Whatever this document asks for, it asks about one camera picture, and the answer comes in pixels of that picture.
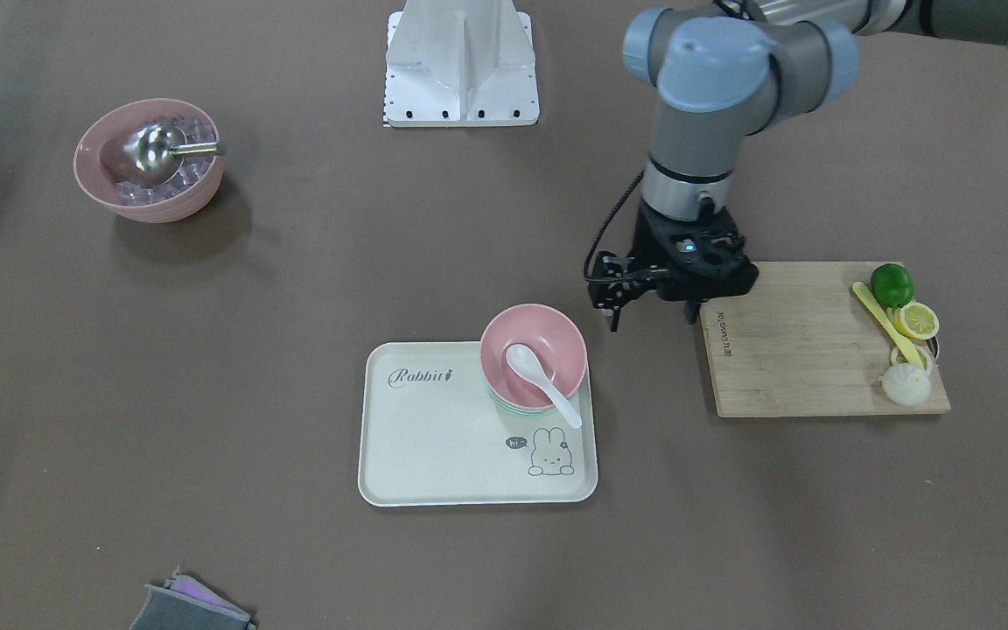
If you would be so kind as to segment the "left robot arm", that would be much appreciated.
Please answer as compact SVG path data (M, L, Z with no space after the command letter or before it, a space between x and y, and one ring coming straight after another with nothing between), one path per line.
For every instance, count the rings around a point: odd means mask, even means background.
M759 268L727 199L744 138L816 111L851 88L856 39L873 33L1008 47L1008 1L712 1L645 10L621 57L657 91L625 256L591 248L584 279L612 331L632 300L681 302L689 323L715 298L751 291Z

